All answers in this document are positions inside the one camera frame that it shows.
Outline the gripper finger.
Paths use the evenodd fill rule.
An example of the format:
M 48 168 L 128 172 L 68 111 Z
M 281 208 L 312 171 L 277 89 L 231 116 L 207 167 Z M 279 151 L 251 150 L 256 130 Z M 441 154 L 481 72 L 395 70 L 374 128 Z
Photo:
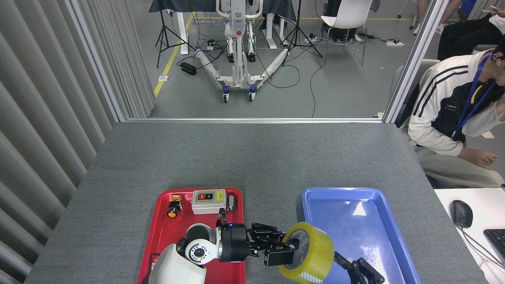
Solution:
M 355 260 L 355 284 L 383 284 L 385 278 L 365 259 Z

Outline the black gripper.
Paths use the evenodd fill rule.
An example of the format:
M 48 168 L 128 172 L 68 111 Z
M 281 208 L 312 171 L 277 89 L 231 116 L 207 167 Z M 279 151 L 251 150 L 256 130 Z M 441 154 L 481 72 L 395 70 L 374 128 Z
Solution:
M 249 246 L 247 228 L 243 223 L 230 223 L 220 225 L 222 251 L 220 262 L 242 262 L 247 257 L 253 256 L 253 250 L 264 251 L 265 266 L 279 266 L 292 264 L 294 252 L 299 247 L 299 239 L 282 241 L 285 233 L 276 227 L 257 222 L 251 223 L 251 237 L 254 244 Z M 351 273 L 353 264 L 338 252 L 334 252 L 333 261 L 346 270 L 353 284 Z

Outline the person's right hand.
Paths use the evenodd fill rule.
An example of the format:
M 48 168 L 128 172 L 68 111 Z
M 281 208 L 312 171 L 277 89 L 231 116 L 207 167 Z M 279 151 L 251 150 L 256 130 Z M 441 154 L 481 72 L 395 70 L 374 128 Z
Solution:
M 458 157 L 483 169 L 492 170 L 491 164 L 496 162 L 499 156 L 495 153 L 481 149 L 462 147 Z

